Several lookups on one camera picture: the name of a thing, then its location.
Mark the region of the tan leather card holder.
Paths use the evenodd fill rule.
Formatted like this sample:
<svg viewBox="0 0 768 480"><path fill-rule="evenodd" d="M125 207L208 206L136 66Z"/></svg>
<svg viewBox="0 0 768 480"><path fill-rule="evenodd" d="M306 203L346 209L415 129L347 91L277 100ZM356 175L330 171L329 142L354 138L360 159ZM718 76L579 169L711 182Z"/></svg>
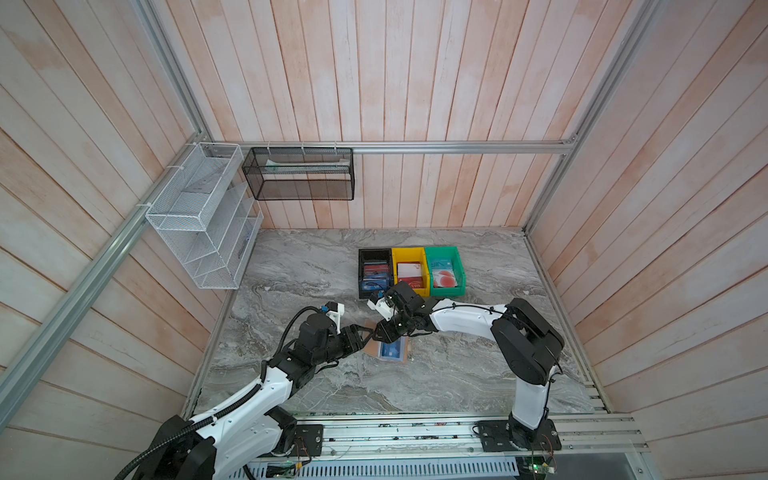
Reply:
<svg viewBox="0 0 768 480"><path fill-rule="evenodd" d="M410 353L409 340L408 336L403 336L395 342L387 344L371 339L362 352L378 360L406 363Z"/></svg>

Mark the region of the blue credit card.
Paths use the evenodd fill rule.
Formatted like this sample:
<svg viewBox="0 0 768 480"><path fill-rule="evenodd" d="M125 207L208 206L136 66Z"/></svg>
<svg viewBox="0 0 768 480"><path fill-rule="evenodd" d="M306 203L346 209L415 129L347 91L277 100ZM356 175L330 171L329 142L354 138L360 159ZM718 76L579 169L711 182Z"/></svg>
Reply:
<svg viewBox="0 0 768 480"><path fill-rule="evenodd" d="M402 362L405 358L405 343L401 338L391 344L380 343L378 357L383 360Z"/></svg>

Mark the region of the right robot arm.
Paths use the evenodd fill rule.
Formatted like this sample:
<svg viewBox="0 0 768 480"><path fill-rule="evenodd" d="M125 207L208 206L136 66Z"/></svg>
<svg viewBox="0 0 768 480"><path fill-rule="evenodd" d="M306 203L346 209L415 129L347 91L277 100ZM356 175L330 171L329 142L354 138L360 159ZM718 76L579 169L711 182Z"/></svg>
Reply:
<svg viewBox="0 0 768 480"><path fill-rule="evenodd" d="M511 426L532 434L548 414L550 383L560 371L565 341L527 300L479 305L448 298L423 297L400 282L367 301L382 320L374 339L393 343L417 332L453 332L493 340L516 377Z"/></svg>

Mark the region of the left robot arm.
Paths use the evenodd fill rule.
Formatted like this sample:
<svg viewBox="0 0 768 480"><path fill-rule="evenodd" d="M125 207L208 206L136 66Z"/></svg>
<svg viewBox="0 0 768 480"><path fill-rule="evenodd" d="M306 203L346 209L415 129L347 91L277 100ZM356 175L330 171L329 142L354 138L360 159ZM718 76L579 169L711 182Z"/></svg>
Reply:
<svg viewBox="0 0 768 480"><path fill-rule="evenodd" d="M340 314L305 307L296 339L281 337L255 380L208 411L161 425L151 445L116 475L118 479L225 479L255 457L289 449L295 419L282 404L315 374L336 366L371 340L374 330L340 325Z"/></svg>

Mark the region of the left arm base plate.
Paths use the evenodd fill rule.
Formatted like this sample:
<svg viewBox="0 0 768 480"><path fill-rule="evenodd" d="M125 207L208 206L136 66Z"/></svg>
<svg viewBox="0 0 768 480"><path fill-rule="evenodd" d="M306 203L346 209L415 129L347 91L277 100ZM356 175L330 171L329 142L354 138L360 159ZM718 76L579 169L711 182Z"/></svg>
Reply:
<svg viewBox="0 0 768 480"><path fill-rule="evenodd" d="M322 452L323 436L324 426L319 423L289 427L278 437L277 445L263 457L318 457Z"/></svg>

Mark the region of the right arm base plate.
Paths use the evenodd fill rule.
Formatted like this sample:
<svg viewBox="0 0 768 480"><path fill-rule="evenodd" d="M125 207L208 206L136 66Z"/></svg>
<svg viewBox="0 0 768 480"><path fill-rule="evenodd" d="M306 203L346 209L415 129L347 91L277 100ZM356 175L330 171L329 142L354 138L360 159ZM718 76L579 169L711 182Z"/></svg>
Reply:
<svg viewBox="0 0 768 480"><path fill-rule="evenodd" d="M562 443L554 422L544 418L539 427L530 430L514 418L483 420L475 424L484 452L559 451Z"/></svg>

